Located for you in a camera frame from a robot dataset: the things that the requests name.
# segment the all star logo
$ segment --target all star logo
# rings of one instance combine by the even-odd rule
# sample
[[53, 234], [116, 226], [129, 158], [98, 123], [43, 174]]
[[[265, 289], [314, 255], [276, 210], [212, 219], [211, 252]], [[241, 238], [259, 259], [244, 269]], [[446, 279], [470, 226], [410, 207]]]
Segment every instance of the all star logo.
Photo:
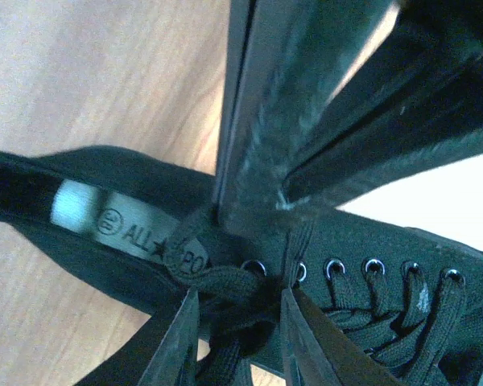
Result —
[[[160, 232], [140, 224], [125, 226], [125, 222], [120, 211], [110, 207], [98, 217], [97, 230], [102, 235], [111, 236], [118, 242], [134, 246], [139, 251], [136, 253], [137, 256], [144, 256], [146, 260], [161, 263], [166, 251], [166, 239], [162, 239]], [[206, 259], [203, 256], [186, 251], [180, 270], [184, 273], [197, 273], [205, 265]]]

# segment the white label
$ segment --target white label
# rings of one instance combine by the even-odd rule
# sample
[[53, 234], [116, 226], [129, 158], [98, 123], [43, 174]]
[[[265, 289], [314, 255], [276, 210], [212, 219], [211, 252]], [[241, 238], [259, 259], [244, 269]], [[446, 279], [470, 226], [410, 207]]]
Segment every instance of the white label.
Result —
[[[158, 264], [162, 264], [165, 240], [179, 224], [148, 203], [72, 180], [64, 180], [56, 193], [51, 222]], [[183, 272], [197, 273], [207, 265], [208, 255], [197, 239], [185, 251]]]

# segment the black sneaker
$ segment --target black sneaker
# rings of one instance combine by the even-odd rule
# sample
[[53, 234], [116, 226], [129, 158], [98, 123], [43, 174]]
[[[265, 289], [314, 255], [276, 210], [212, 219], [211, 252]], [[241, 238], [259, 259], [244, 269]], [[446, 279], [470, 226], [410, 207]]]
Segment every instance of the black sneaker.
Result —
[[197, 286], [202, 335], [237, 332], [242, 355], [282, 375], [273, 327], [291, 275], [405, 384], [483, 384], [483, 253], [340, 211], [245, 240], [208, 208], [185, 218], [212, 187], [212, 176], [112, 147], [0, 153], [0, 221], [113, 298], [153, 314]]

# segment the wooden floor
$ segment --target wooden floor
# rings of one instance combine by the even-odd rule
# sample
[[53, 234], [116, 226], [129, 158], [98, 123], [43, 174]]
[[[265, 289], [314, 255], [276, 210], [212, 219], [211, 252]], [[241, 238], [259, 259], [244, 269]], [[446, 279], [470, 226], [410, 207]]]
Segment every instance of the wooden floor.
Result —
[[[228, 17], [227, 0], [1, 0], [0, 150], [110, 144], [213, 174]], [[146, 320], [0, 224], [0, 385], [73, 384]]]

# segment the shoelace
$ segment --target shoelace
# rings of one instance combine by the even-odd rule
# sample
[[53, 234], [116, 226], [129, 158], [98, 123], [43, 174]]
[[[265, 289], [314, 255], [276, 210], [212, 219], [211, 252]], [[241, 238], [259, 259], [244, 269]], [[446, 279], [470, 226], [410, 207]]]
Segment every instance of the shoelace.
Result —
[[358, 307], [341, 261], [333, 259], [327, 264], [326, 277], [334, 303], [326, 315], [349, 339], [409, 386], [449, 385], [438, 363], [465, 308], [465, 281], [458, 271], [442, 272], [431, 300], [421, 267], [407, 262], [405, 311], [390, 309], [385, 266], [377, 259], [365, 265], [372, 310]]
[[[244, 332], [259, 322], [277, 323], [279, 307], [268, 305], [269, 291], [265, 280], [247, 270], [233, 266], [217, 266], [199, 273], [183, 273], [180, 269], [184, 247], [215, 224], [216, 212], [204, 206], [180, 223], [167, 239], [163, 263], [179, 283], [197, 288], [200, 293], [214, 295], [215, 300], [231, 304], [218, 311], [209, 341], [210, 352], [199, 362], [196, 374], [198, 386], [231, 385], [239, 372], [247, 374], [248, 362], [243, 356], [258, 349], [258, 343], [243, 339]], [[261, 342], [271, 333], [268, 325], [259, 329]]]
[[[178, 282], [232, 304], [219, 313], [219, 323], [213, 326], [211, 351], [199, 363], [197, 385], [233, 384], [237, 370], [246, 370], [248, 366], [242, 359], [242, 332], [257, 322], [276, 323], [272, 314], [279, 312], [279, 304], [262, 306], [268, 303], [268, 293], [265, 297], [260, 294], [266, 283], [249, 271], [233, 266], [212, 267], [195, 274], [180, 270], [184, 246], [212, 227], [215, 219], [211, 207], [192, 213], [168, 238], [163, 254], [163, 263]], [[409, 386], [449, 385], [438, 363], [464, 312], [464, 278], [454, 269], [445, 271], [436, 296], [430, 301], [421, 268], [416, 263], [407, 265], [406, 309], [391, 310], [385, 266], [373, 259], [365, 266], [373, 308], [364, 310], [345, 275], [343, 263], [334, 259], [329, 264], [326, 274], [334, 308], [326, 310], [326, 315], [348, 338]]]

